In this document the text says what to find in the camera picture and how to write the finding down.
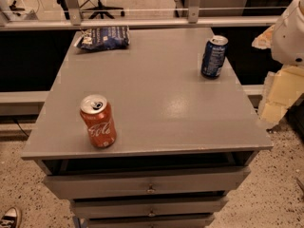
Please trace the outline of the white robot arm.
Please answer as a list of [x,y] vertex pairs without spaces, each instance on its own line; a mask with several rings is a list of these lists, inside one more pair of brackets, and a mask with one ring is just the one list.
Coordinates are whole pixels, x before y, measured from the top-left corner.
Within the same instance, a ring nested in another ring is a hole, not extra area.
[[267,74],[258,105],[258,123],[271,129],[304,94],[304,0],[293,0],[252,46],[269,48],[272,58],[282,64],[277,73]]

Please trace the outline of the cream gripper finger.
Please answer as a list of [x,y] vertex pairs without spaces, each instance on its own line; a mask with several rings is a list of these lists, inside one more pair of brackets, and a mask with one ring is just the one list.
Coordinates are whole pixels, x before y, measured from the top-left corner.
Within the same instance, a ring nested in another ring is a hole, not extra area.
[[256,37],[252,43],[254,48],[267,49],[272,45],[272,37],[275,26],[270,26],[264,30],[258,37]]
[[262,100],[258,106],[259,125],[271,129],[279,124],[295,102],[304,94],[304,66],[283,66],[265,78]]

